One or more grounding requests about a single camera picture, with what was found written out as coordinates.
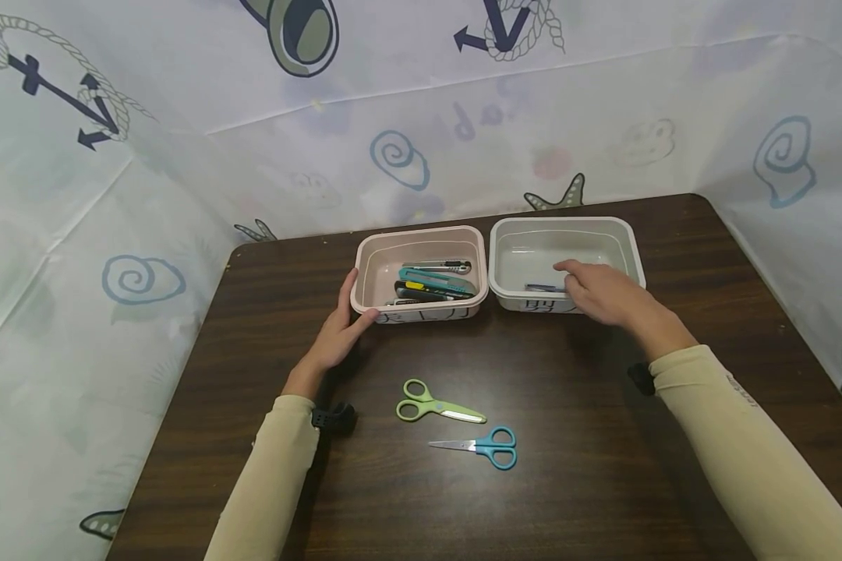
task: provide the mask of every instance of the label on container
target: label on container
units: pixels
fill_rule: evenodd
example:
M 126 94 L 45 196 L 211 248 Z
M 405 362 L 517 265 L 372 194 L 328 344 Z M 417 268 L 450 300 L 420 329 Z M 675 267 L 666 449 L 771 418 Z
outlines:
M 472 317 L 478 307 L 452 309 L 410 309 L 405 312 L 381 312 L 376 323 L 415 323 L 416 321 L 449 321 Z
M 572 300 L 525 300 L 521 312 L 574 313 L 577 307 Z

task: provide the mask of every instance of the plastic container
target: plastic container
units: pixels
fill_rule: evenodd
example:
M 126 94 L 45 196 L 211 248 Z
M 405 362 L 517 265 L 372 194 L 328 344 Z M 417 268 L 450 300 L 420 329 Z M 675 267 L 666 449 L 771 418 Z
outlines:
M 472 271 L 461 278 L 474 284 L 478 294 L 469 300 L 423 302 L 416 305 L 386 306 L 396 296 L 393 283 L 399 268 L 408 261 L 428 259 L 467 259 Z M 364 238 L 356 253 L 359 276 L 349 296 L 352 308 L 363 313 L 378 308 L 378 323 L 414 323 L 473 317 L 480 310 L 490 288 L 486 284 L 486 252 L 480 230 L 470 226 L 450 226 L 427 230 L 394 231 Z
M 580 313 L 564 293 L 526 291 L 524 284 L 564 286 L 565 259 L 604 263 L 646 287 L 630 225 L 614 217 L 504 218 L 490 232 L 490 288 L 513 312 Z

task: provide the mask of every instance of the wooden table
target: wooden table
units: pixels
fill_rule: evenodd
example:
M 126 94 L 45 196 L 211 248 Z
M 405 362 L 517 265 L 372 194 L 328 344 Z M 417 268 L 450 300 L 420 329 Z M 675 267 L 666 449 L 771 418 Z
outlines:
M 649 289 L 710 344 L 842 504 L 842 398 L 704 199 L 666 196 L 541 215 L 633 226 Z M 485 238 L 499 217 L 471 224 Z M 203 558 L 263 416 L 336 302 L 372 231 L 232 253 L 109 561 Z M 626 376 L 622 332 L 578 316 L 505 312 L 375 326 L 336 372 L 361 418 L 322 439 L 284 559 L 751 559 L 675 420 Z M 393 414 L 410 376 L 487 425 Z M 426 446 L 518 437 L 501 472 Z

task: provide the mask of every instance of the beige sleeve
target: beige sleeve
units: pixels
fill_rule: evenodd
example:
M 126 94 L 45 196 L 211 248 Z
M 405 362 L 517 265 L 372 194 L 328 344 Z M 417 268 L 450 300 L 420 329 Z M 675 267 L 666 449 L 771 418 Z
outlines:
M 758 559 L 842 560 L 842 508 L 708 347 L 649 367 L 718 500 Z
M 300 396 L 274 401 L 221 511 L 206 561 L 269 561 L 281 555 L 318 447 L 314 407 Z

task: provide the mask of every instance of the hand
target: hand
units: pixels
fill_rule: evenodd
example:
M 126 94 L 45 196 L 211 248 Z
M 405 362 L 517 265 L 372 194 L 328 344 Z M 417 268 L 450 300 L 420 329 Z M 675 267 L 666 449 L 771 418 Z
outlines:
M 287 379 L 281 394 L 302 395 L 314 400 L 324 373 L 343 362 L 359 336 L 372 326 L 380 315 L 378 309 L 371 308 L 364 312 L 356 323 L 349 325 L 349 293 L 352 285 L 356 283 L 358 273 L 354 268 L 346 275 L 343 285 L 340 286 L 337 308 L 321 326 L 321 331 L 318 337 L 315 337 L 315 343 L 309 352 L 290 372 L 290 378 Z
M 568 259 L 552 268 L 568 273 L 564 289 L 577 308 L 598 323 L 629 329 L 632 319 L 663 308 L 645 288 L 613 266 Z
M 638 339 L 648 360 L 699 344 L 675 313 L 626 273 L 576 259 L 552 267 L 568 272 L 564 289 L 581 312 L 599 323 L 624 327 Z

